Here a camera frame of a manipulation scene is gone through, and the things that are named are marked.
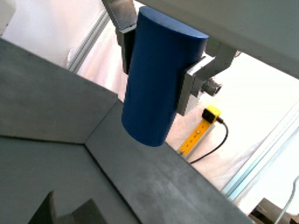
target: gray table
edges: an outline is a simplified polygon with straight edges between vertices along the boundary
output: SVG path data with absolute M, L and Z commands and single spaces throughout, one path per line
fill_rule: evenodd
M 130 138 L 114 94 L 1 39 L 0 96 L 0 223 L 50 190 L 57 215 L 92 198 L 106 223 L 251 223 L 166 144 Z

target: yellow device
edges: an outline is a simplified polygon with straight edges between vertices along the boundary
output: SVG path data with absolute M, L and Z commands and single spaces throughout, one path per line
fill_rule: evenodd
M 213 129 L 213 123 L 217 121 L 218 116 L 220 110 L 213 106 L 208 106 L 202 110 L 200 123 L 177 150 L 177 153 L 180 153 L 185 157 L 185 159 L 192 155 L 194 146 L 210 133 L 210 130 Z

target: metal bracket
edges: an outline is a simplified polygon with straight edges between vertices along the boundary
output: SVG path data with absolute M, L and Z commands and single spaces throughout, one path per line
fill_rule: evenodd
M 136 8 L 133 0 L 102 0 L 102 4 L 116 27 L 116 40 L 121 47 L 122 69 L 128 74 L 136 34 Z
M 196 106 L 202 93 L 213 96 L 220 91 L 221 85 L 212 79 L 212 76 L 229 67 L 236 52 L 236 49 L 209 38 L 205 53 L 213 58 L 201 57 L 182 76 L 176 109 L 181 116 Z

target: blue foam block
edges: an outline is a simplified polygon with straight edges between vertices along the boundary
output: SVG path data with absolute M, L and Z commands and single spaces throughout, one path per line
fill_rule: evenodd
M 182 71 L 200 59 L 206 38 L 158 11 L 140 8 L 121 120 L 128 134 L 141 144 L 164 143 Z

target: black cable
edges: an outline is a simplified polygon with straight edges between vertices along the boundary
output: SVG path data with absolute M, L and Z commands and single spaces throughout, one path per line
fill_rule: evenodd
M 229 128 L 228 128 L 228 125 L 222 122 L 222 120 L 218 118 L 217 119 L 217 121 L 218 121 L 218 123 L 221 123 L 222 125 L 224 125 L 224 127 L 225 127 L 225 131 L 226 131 L 226 133 L 225 133 L 225 136 L 224 136 L 224 138 L 222 138 L 222 140 L 221 140 L 221 142 L 220 142 L 220 144 L 218 144 L 218 146 L 210 151 L 210 152 L 208 152 L 205 155 L 202 155 L 201 157 L 198 157 L 197 159 L 194 159 L 192 162 L 190 162 L 190 164 L 194 164 L 196 162 L 198 162 L 201 159 L 204 159 L 213 151 L 216 151 L 217 149 L 218 149 L 218 147 L 225 143 L 225 141 L 226 141 L 226 139 L 228 139 L 228 135 L 229 135 Z

